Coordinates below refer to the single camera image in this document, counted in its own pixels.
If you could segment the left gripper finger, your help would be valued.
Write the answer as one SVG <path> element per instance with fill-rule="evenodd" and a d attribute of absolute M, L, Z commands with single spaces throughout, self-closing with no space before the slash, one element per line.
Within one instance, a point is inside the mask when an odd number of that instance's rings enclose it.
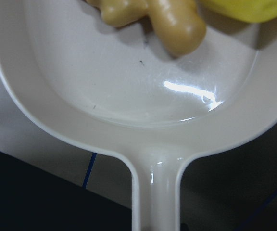
<path fill-rule="evenodd" d="M 181 231 L 189 231 L 187 224 L 181 223 Z"/>

